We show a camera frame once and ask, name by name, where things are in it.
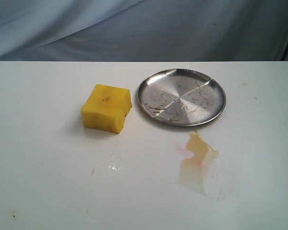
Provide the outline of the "yellow sponge block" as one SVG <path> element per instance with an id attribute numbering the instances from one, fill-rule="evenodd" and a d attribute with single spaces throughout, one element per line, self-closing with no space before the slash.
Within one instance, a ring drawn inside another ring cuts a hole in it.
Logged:
<path id="1" fill-rule="evenodd" d="M 131 108 L 130 90 L 97 84 L 81 108 L 83 125 L 119 134 Z"/>

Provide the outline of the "spilled orange liquid puddle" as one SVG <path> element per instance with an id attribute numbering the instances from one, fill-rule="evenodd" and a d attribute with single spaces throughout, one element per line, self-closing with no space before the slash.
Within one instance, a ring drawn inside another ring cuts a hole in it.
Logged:
<path id="1" fill-rule="evenodd" d="M 180 163 L 177 183 L 216 201 L 226 199 L 233 189 L 234 174 L 221 166 L 219 151 L 213 149 L 198 131 L 189 134 Z"/>

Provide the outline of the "round steel plate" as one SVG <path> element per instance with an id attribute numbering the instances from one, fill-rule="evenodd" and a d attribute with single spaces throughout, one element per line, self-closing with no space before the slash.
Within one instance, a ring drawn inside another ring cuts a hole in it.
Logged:
<path id="1" fill-rule="evenodd" d="M 176 127 L 207 124 L 221 115 L 226 94 L 206 74 L 189 69 L 167 69 L 152 74 L 138 87 L 137 101 L 155 121 Z"/>

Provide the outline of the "grey backdrop cloth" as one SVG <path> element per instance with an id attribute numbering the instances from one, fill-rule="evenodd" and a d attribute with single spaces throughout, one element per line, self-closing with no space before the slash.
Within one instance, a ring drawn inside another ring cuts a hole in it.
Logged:
<path id="1" fill-rule="evenodd" d="M 280 60 L 288 0 L 0 0 L 0 60 Z"/>

